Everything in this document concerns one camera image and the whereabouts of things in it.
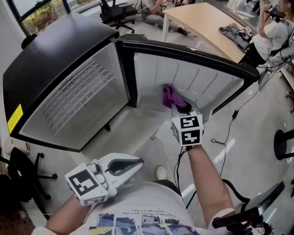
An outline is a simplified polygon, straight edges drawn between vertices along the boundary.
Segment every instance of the power cord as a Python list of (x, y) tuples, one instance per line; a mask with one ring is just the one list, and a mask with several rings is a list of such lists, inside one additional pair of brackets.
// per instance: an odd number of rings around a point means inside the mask
[(165, 154), (167, 156), (167, 169), (168, 169), (169, 174), (170, 174), (170, 181), (172, 181), (171, 171), (169, 169), (169, 157), (168, 157), (168, 154), (167, 154), (167, 151), (166, 151), (166, 145), (165, 145), (165, 143), (157, 135), (156, 135), (156, 138), (159, 139), (162, 142), (162, 144), (163, 144), (163, 149), (164, 149)]

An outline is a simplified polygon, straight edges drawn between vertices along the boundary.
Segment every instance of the tiled floor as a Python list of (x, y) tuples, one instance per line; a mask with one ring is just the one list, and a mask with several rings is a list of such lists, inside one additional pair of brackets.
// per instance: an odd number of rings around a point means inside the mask
[[(136, 18), (136, 23), (130, 26), (135, 28), (137, 34), (145, 34), (153, 40), (161, 38), (161, 29), (140, 22), (139, 16)], [(120, 31), (121, 34), (129, 32), (124, 28), (121, 28)], [(168, 41), (219, 55), (211, 46), (192, 34), (184, 37), (179, 33), (169, 32)], [(234, 110), (252, 97), (257, 89), (257, 84), (252, 85), (229, 105), (214, 114), (205, 125), (203, 146), (218, 171), (222, 167), (223, 157), (220, 154), (224, 147), (211, 143), (210, 139), (224, 141)], [(230, 180), (243, 196), (249, 198), (265, 192), (281, 180), (285, 181), (286, 189), (264, 213), (264, 220), (273, 224), (276, 234), (286, 234), (294, 224), (294, 197), (290, 198), (290, 181), (294, 177), (294, 158), (278, 161), (273, 152), (275, 131), (278, 129), (287, 131), (294, 128), (294, 114), (290, 113), (292, 104), (285, 98), (288, 90), (290, 89), (283, 78), (275, 75), (261, 93), (240, 109), (231, 126), (226, 162), (222, 173), (223, 178)], [(168, 122), (161, 126), (157, 135), (165, 143), (169, 169), (172, 174), (180, 147), (172, 135)], [(288, 151), (294, 151), (294, 139), (288, 142)], [(46, 174), (57, 173), (59, 175), (57, 181), (43, 181), (46, 192), (52, 197), (46, 209), (53, 213), (70, 195), (69, 189), (60, 177), (63, 178), (63, 175), (74, 167), (74, 161), (66, 155), (66, 152), (45, 149), (44, 153), (46, 158), (42, 160), (40, 168)], [(158, 139), (149, 139), (137, 150), (136, 154), (145, 160), (145, 167), (137, 175), (140, 179), (154, 180), (155, 168), (158, 165), (164, 167), (167, 165), (163, 144)], [(180, 185), (184, 189), (193, 182), (187, 156), (182, 158), (179, 172)], [(239, 203), (234, 196), (233, 200), (236, 205)], [(189, 207), (191, 217), (197, 226), (205, 227), (200, 205), (196, 203), (195, 198)]]

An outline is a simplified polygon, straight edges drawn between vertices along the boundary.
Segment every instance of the office chair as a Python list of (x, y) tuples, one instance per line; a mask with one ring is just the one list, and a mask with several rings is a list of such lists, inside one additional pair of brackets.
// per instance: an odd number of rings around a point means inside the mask
[(108, 24), (111, 22), (115, 22), (114, 24), (110, 25), (111, 27), (116, 27), (116, 30), (120, 27), (124, 27), (126, 29), (130, 29), (132, 33), (135, 33), (135, 30), (126, 24), (131, 22), (132, 24), (135, 23), (134, 19), (132, 20), (124, 20), (126, 17), (133, 16), (137, 14), (137, 10), (127, 4), (127, 3), (120, 3), (116, 5), (116, 0), (113, 0), (112, 6), (110, 7), (106, 0), (101, 0), (102, 4), (99, 3), (101, 7), (101, 14), (100, 17), (104, 24)]
[(0, 162), (8, 164), (8, 175), (15, 186), (15, 192), (18, 200), (28, 202), (37, 190), (46, 200), (50, 200), (50, 195), (46, 194), (38, 179), (57, 179), (57, 174), (52, 176), (41, 176), (37, 174), (38, 163), (40, 158), (44, 158), (43, 153), (38, 153), (35, 164), (20, 151), (18, 148), (13, 148), (10, 160), (1, 156), (2, 149), (0, 147)]

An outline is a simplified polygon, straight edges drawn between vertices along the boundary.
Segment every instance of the purple cloth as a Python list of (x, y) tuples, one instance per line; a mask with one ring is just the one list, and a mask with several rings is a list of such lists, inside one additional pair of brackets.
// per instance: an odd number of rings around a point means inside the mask
[(165, 86), (162, 89), (162, 104), (171, 109), (171, 104), (175, 104), (178, 108), (185, 108), (187, 103), (182, 96), (171, 86)]

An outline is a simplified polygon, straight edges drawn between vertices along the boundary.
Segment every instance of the chest freezer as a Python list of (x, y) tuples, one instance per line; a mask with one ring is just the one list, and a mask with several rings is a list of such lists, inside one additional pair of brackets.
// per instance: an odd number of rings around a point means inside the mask
[(3, 75), (11, 137), (79, 152), (125, 105), (170, 119), (163, 85), (196, 102), (203, 121), (259, 79), (255, 68), (71, 13), (39, 35)]

